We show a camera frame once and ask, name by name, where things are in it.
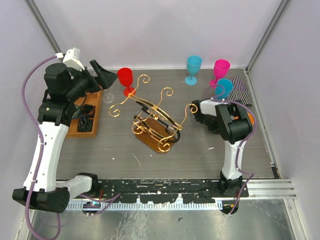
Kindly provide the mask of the clear champagne flute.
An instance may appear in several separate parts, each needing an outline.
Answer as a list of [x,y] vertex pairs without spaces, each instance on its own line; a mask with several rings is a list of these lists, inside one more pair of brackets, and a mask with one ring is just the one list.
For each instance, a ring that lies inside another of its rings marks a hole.
[[115,96],[112,93],[106,93],[103,95],[102,100],[106,104],[110,104],[114,101]]

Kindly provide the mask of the red wine glass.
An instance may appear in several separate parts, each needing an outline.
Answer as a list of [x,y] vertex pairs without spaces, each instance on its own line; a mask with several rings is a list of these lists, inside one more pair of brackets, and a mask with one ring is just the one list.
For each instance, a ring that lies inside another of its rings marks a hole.
[[117,71],[118,80],[122,86],[124,86],[123,94],[124,96],[128,96],[129,94],[134,94],[135,89],[131,87],[133,83],[133,72],[128,67],[120,68]]

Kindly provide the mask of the blue wine glass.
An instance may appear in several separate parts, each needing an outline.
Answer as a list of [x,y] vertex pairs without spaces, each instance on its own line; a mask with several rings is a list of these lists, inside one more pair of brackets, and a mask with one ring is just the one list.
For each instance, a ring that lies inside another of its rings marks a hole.
[[187,85],[193,86],[197,83],[195,75],[199,72],[202,65],[202,58],[198,55],[192,55],[187,58],[186,69],[189,76],[185,78]]
[[233,83],[226,79],[220,79],[215,87],[215,98],[218,100],[226,99],[233,90]]

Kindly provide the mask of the pink wine glass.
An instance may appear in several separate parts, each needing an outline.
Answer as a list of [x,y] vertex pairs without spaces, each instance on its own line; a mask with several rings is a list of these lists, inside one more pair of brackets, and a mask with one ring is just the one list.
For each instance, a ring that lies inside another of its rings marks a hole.
[[225,77],[231,67],[231,64],[226,59],[218,59],[214,63],[213,67],[213,75],[214,79],[209,82],[209,85],[212,87],[214,84],[218,82],[218,80]]

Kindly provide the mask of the orange wine glass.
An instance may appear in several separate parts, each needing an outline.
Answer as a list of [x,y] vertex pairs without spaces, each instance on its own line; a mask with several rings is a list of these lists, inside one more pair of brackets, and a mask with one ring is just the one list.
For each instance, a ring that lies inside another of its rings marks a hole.
[[[254,125],[255,124],[255,120],[254,120],[253,116],[249,112],[247,112],[247,115],[249,117],[249,120],[250,120],[251,124]],[[231,119],[232,120],[237,120],[237,119],[239,119],[239,117],[238,116],[231,116]]]

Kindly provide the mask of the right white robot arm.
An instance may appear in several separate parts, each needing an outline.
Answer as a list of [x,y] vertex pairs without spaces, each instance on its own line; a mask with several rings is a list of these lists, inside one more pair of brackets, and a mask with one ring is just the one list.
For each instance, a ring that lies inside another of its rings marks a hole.
[[241,172],[244,146],[254,125],[248,110],[241,100],[214,101],[212,99],[192,101],[197,107],[195,120],[205,124],[211,133],[218,133],[224,140],[224,163],[219,177],[219,191],[231,197],[242,187]]

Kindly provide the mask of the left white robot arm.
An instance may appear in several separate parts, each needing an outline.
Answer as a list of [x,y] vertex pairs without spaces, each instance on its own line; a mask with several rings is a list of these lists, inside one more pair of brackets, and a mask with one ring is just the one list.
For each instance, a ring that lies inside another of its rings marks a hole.
[[38,132],[34,157],[22,188],[16,188],[12,193],[12,199],[25,206],[27,211],[60,214],[71,199],[81,194],[95,198],[101,191],[98,176],[93,173],[79,173],[64,183],[56,182],[61,148],[76,112],[75,101],[86,93],[110,88],[118,78],[116,73],[102,68],[96,60],[90,64],[96,76],[86,68],[77,70],[65,63],[54,63],[45,69],[47,89],[38,117],[32,119]]

